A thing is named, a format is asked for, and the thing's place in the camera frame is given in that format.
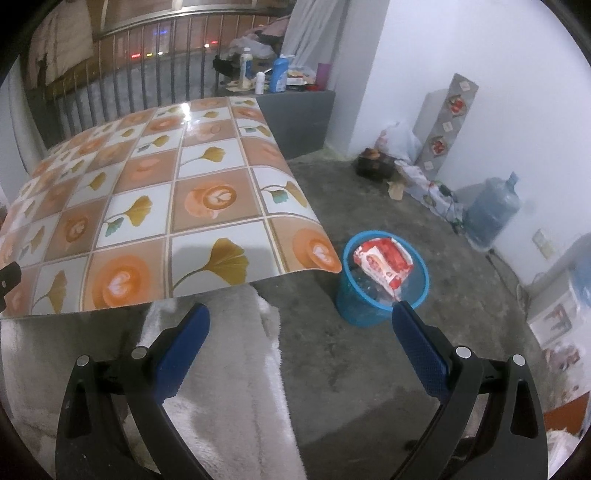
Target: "power outlet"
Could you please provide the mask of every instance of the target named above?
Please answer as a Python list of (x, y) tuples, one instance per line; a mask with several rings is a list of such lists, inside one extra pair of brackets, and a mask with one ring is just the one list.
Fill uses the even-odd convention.
[(532, 240), (534, 241), (535, 246), (538, 247), (540, 253), (544, 256), (546, 260), (549, 260), (556, 254), (556, 250), (554, 249), (552, 242), (548, 240), (548, 237), (546, 237), (545, 233), (542, 230), (538, 230), (534, 234)]

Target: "blue trash bin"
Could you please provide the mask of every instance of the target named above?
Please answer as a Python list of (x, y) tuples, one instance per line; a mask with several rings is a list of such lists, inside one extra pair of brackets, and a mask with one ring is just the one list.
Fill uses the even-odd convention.
[(340, 315), (351, 325), (371, 327), (392, 318), (392, 307), (383, 305), (363, 292), (351, 275), (353, 253), (362, 243), (374, 238), (394, 238), (411, 255), (414, 268), (402, 286), (403, 300), (416, 309), (427, 297), (429, 292), (429, 272), (418, 252), (402, 238), (388, 232), (369, 231), (355, 235), (343, 253), (343, 271), (340, 274), (339, 292), (336, 297), (336, 308)]

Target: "white wall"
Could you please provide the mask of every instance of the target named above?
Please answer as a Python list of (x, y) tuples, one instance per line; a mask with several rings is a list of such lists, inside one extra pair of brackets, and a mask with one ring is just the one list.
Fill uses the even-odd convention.
[(349, 146), (374, 64), (389, 0), (350, 0), (330, 87), (336, 92), (326, 143), (344, 155)]
[[(456, 72), (480, 90), (440, 179), (459, 189), (517, 172), (524, 207), (495, 247), (528, 284), (591, 232), (591, 67), (540, 0), (391, 0), (341, 152), (373, 144), (390, 121), (413, 124)], [(531, 240), (538, 228), (558, 250), (550, 261)]]

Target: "red snack wrapper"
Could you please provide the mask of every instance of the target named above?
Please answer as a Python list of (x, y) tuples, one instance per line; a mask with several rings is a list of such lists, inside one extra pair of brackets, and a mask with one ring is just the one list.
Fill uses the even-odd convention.
[(360, 245), (353, 260), (373, 280), (383, 286), (396, 301), (401, 300), (401, 286), (413, 271), (413, 258), (393, 238), (375, 238)]

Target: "tablecloth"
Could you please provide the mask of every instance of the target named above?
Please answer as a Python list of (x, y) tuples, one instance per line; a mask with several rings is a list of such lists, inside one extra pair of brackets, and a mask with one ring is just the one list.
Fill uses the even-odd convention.
[(341, 269), (249, 97), (132, 113), (52, 148), (0, 231), (0, 264), (12, 261), (22, 280), (4, 317)]

